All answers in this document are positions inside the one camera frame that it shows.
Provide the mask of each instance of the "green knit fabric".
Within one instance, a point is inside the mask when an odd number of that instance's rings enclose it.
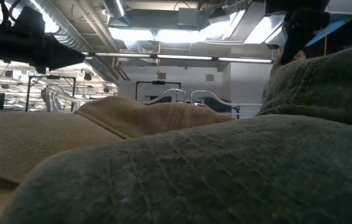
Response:
[[[282,68],[291,74],[270,82],[261,112],[280,114],[54,155],[0,223],[352,223],[352,67],[332,61],[344,55],[352,51]]]

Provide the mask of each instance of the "metal frame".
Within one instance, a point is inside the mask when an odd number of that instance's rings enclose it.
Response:
[[[26,105],[25,105],[25,112],[29,110],[29,97],[31,96],[31,80],[33,78],[47,78],[48,80],[53,79],[49,78],[53,77],[53,75],[31,75],[29,76],[29,81],[27,82],[27,95],[26,95]],[[56,77],[56,79],[61,79],[61,78],[69,78],[74,81],[73,89],[72,89],[72,96],[75,96],[75,90],[76,90],[76,77]],[[75,103],[72,102],[72,107],[71,110],[73,110],[75,106]]]
[[[148,81],[137,81],[137,82],[136,82],[136,95],[135,95],[135,100],[137,100],[138,84],[140,84],[140,83],[150,83],[150,84],[153,84],[153,85],[158,85],[158,84],[155,84],[155,82],[157,82],[157,81],[151,81],[151,82],[148,82]],[[178,87],[181,89],[181,83],[180,83],[180,82],[164,82],[164,84],[175,84],[175,85],[178,85]]]

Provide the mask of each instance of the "beige cap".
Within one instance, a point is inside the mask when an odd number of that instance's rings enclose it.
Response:
[[[116,96],[86,103],[72,114],[1,111],[0,177],[19,183],[61,151],[232,120],[185,103],[145,106]]]

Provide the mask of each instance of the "gray fabric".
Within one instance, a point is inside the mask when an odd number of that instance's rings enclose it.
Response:
[[[259,114],[300,114],[352,124],[352,49],[278,69]]]
[[[352,126],[267,115],[63,152],[0,223],[352,223]]]

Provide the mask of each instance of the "cap brim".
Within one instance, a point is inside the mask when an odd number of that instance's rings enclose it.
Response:
[[[0,112],[0,177],[19,183],[53,154],[119,140],[77,114]]]

